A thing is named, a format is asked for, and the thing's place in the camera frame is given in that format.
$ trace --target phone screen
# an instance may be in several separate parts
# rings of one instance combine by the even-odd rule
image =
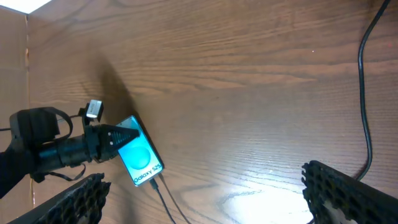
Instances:
[[[139,137],[119,149],[119,155],[135,186],[162,172],[163,163],[150,143],[138,120],[131,116],[117,126],[139,131]]]

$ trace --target black cable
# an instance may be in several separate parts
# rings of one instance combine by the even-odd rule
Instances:
[[[76,115],[69,116],[69,118],[72,119],[72,118],[77,118],[79,116],[80,115],[76,114]],[[64,120],[65,119],[61,118],[61,119],[58,119],[57,121],[61,122],[61,121],[64,121]],[[0,131],[10,131],[10,130],[11,130],[11,128],[0,128]]]
[[[168,215],[169,218],[170,218],[170,221],[171,221],[173,224],[175,224],[175,221],[174,221],[174,219],[173,219],[173,217],[172,217],[172,214],[170,214],[169,209],[167,208],[167,205],[166,205],[166,203],[164,202],[164,199],[163,199],[163,197],[162,197],[162,194],[161,194],[160,191],[159,191],[159,186],[157,185],[155,179],[151,179],[149,182],[150,182],[152,188],[157,192],[157,194],[159,194],[159,197],[160,197],[160,199],[161,199],[161,201],[162,201],[162,204],[163,204],[163,206],[164,206],[164,209],[165,209],[166,212],[167,212],[167,215]]]
[[[177,205],[176,201],[174,200],[172,193],[170,192],[169,188],[167,187],[167,184],[166,184],[166,181],[165,181],[163,175],[159,174],[159,178],[162,181],[164,187],[166,188],[167,193],[169,193],[169,196],[172,199],[172,201],[173,201],[174,205],[176,206],[177,210],[180,212],[182,218],[184,218],[186,223],[191,224],[191,222],[187,219],[187,217],[184,215],[184,213],[181,211],[180,207]]]
[[[77,117],[80,117],[80,115],[76,114],[76,115],[69,116],[70,119],[72,119],[72,118],[77,118]],[[62,121],[64,121],[64,120],[65,120],[65,119],[60,118],[60,119],[58,119],[57,121],[58,121],[58,122],[62,122]]]
[[[73,178],[73,179],[70,178],[70,177],[68,177],[67,175],[59,174],[59,173],[57,173],[57,172],[45,172],[45,173],[43,173],[43,175],[53,175],[53,176],[56,176],[56,177],[65,179],[65,180],[67,180],[67,181],[78,180],[78,179],[79,179],[80,177],[82,177],[83,174],[86,172],[86,164],[81,164],[81,165],[84,166],[83,170],[82,170],[75,178]]]
[[[359,174],[355,178],[356,180],[361,180],[366,173],[368,173],[371,168],[372,158],[373,158],[373,147],[372,147],[372,139],[371,133],[368,125],[368,117],[366,116],[366,104],[365,104],[365,81],[364,81],[364,69],[363,69],[363,50],[365,49],[366,41],[368,40],[369,35],[371,34],[374,26],[377,24],[380,17],[383,15],[383,12],[386,10],[390,0],[384,0],[377,14],[374,16],[374,19],[370,23],[368,29],[363,35],[361,45],[358,50],[358,71],[359,71],[359,101],[361,103],[361,118],[363,124],[363,131],[365,133],[366,147],[368,149],[368,158],[366,161],[366,165],[360,170]],[[308,224],[314,223],[314,219],[311,220]]]

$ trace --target wooden table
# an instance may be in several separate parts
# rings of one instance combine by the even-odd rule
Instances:
[[[357,53],[381,3],[53,0],[29,16],[30,107],[73,115],[100,99],[109,124],[138,110],[192,223],[306,223],[301,166],[353,175],[366,162]],[[364,53],[374,160],[363,182],[394,197],[397,27],[392,1]],[[102,223],[170,223],[120,158],[92,172],[112,182]],[[34,184],[35,205],[71,184]]]

